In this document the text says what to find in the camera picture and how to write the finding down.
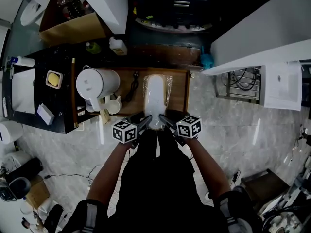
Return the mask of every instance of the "white sink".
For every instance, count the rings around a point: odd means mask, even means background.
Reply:
[[[35,69],[19,72],[12,79],[12,109],[14,111],[35,113],[34,103]]]

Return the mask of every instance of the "yellow soap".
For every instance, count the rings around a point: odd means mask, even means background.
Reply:
[[[57,87],[59,83],[59,76],[53,72],[49,74],[48,81],[51,85]]]

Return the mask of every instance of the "wooden tray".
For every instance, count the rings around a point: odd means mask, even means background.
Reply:
[[[176,69],[160,69],[160,68],[113,68],[120,76],[120,88],[116,91],[116,95],[122,99],[128,94],[131,89],[131,83],[134,80],[133,74],[139,72],[139,87],[135,91],[132,101],[124,102],[123,107],[115,116],[129,116],[134,113],[144,110],[143,83],[144,77],[151,74],[166,74],[173,77],[171,95],[169,99],[168,109],[187,112],[190,72],[187,70]]]

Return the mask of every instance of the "soap dish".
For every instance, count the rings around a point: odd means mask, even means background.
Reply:
[[[54,86],[54,85],[51,85],[50,82],[49,82],[49,74],[50,73],[55,73],[57,76],[59,76],[59,83],[58,83],[58,86]],[[48,71],[48,74],[47,74],[47,78],[45,79],[45,84],[49,87],[52,87],[54,89],[60,89],[61,85],[62,85],[62,81],[63,81],[63,74],[60,73],[60,72],[55,72],[55,71],[51,71],[49,70]]]

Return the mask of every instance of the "wire rack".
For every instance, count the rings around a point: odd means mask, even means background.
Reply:
[[[225,95],[220,95],[215,82],[216,96],[231,100],[259,104],[260,100],[260,67],[235,70],[221,75],[221,85]]]

